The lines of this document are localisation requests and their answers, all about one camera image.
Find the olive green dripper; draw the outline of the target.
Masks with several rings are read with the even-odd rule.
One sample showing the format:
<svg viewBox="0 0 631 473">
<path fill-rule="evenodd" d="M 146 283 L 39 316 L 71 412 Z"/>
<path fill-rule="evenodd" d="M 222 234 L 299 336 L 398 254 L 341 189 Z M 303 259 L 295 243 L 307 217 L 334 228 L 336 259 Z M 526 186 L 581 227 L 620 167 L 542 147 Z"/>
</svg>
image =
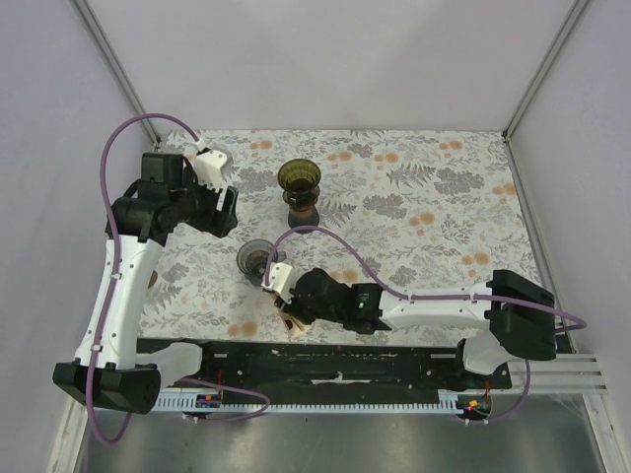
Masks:
<svg viewBox="0 0 631 473">
<path fill-rule="evenodd" d="M 277 173 L 280 187 L 289 193 L 305 193 L 318 187 L 321 170 L 310 160 L 295 159 L 281 166 Z"/>
</svg>

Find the red grey coffee server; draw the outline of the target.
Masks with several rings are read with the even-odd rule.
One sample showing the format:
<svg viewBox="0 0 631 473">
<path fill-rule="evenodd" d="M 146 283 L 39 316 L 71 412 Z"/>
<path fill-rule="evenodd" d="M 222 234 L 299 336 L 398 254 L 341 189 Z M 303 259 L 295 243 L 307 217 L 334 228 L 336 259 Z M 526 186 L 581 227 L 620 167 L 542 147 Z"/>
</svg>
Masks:
<svg viewBox="0 0 631 473">
<path fill-rule="evenodd" d="M 319 212 L 316 208 L 318 198 L 318 187 L 303 192 L 290 192 L 288 190 L 283 192 L 283 200 L 289 207 L 287 222 L 291 229 L 319 225 Z"/>
</svg>

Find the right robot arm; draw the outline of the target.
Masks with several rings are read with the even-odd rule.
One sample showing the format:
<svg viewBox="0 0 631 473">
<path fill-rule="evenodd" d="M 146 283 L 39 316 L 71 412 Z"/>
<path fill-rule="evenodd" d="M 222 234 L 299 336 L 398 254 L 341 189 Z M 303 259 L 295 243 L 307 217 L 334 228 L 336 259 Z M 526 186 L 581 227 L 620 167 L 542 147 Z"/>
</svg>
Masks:
<svg viewBox="0 0 631 473">
<path fill-rule="evenodd" d="M 398 296 L 376 283 L 348 286 L 314 269 L 291 287 L 277 306 L 294 328 L 317 320 L 372 335 L 415 326 L 463 326 L 476 335 L 457 344 L 454 381 L 476 386 L 513 359 L 552 361 L 556 357 L 554 298 L 510 270 L 496 270 L 487 282 L 449 289 L 444 296 L 424 290 Z"/>
</svg>

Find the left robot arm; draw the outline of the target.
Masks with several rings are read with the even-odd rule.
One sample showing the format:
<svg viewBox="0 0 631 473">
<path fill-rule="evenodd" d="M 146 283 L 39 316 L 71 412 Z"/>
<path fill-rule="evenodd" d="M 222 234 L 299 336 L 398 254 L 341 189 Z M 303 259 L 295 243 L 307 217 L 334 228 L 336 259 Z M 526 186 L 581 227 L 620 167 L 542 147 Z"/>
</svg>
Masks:
<svg viewBox="0 0 631 473">
<path fill-rule="evenodd" d="M 188 342 L 153 354 L 137 351 L 149 283 L 169 235 L 180 224 L 226 237 L 237 224 L 238 191 L 223 184 L 231 156 L 204 149 L 183 155 L 146 153 L 141 174 L 112 204 L 105 268 L 90 324 L 70 362 L 55 366 L 55 385 L 78 402 L 146 414 L 162 389 L 182 378 L 195 386 L 216 378 L 217 363 Z"/>
</svg>

